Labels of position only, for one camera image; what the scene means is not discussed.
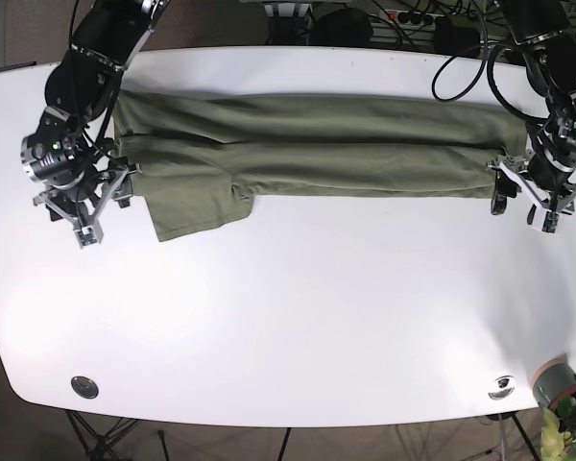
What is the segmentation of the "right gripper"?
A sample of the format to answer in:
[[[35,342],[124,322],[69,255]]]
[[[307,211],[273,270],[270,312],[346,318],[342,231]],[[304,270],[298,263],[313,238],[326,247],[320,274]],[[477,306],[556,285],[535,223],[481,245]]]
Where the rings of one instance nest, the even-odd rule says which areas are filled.
[[[47,185],[33,198],[34,206],[45,206],[50,220],[65,220],[74,229],[98,222],[109,202],[120,208],[131,205],[132,176],[140,170],[137,164],[117,163],[104,171],[88,169],[74,185]]]

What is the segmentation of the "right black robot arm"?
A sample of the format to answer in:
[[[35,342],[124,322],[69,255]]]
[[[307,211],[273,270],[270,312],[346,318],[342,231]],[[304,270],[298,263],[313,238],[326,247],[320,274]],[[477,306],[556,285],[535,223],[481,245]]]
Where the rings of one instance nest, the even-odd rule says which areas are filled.
[[[130,204],[137,167],[115,156],[108,122],[124,73],[167,6],[96,1],[81,22],[72,21],[68,49],[44,89],[46,108],[22,141],[22,167],[44,186],[34,204],[52,221],[69,222],[81,247],[101,242],[99,217],[109,201]]]

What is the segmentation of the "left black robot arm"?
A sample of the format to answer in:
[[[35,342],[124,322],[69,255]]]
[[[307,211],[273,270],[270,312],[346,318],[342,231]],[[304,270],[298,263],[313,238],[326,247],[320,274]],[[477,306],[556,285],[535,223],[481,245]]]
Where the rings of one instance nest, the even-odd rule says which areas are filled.
[[[477,74],[485,77],[495,100],[525,125],[528,148],[522,155],[505,154],[488,164],[494,173],[491,213],[501,215],[507,202],[523,192],[531,202],[527,222],[553,233],[560,218],[574,211],[576,182],[576,36],[560,1],[497,1],[494,25],[487,24],[477,4],[470,12],[452,16],[441,7],[436,19],[435,49],[456,59],[476,56]],[[548,113],[529,115],[513,106],[494,78],[498,57],[510,51],[519,55],[532,89],[544,99]]]

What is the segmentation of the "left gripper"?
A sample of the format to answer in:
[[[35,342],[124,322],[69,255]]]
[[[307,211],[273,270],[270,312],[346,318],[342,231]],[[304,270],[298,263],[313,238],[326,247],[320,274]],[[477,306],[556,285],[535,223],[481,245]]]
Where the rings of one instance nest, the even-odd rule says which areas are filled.
[[[536,225],[538,207],[555,211],[560,217],[575,211],[576,183],[564,182],[561,172],[545,160],[498,156],[488,162],[487,169],[494,174],[491,215],[502,215],[508,200],[519,192],[525,193],[532,203],[528,225]]]

